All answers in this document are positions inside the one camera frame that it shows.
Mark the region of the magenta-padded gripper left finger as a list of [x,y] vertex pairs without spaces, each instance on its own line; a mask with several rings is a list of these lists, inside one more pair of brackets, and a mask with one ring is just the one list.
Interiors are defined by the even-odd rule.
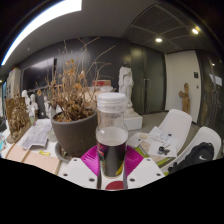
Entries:
[[96,189],[100,174],[100,161],[97,147],[89,149],[80,158],[74,157],[63,169],[61,177],[78,186]]

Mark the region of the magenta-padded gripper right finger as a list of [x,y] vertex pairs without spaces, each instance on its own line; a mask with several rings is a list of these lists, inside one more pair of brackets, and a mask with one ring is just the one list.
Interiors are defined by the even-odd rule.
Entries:
[[146,186],[164,177],[164,173],[150,157],[143,157],[130,146],[124,160],[123,189]]

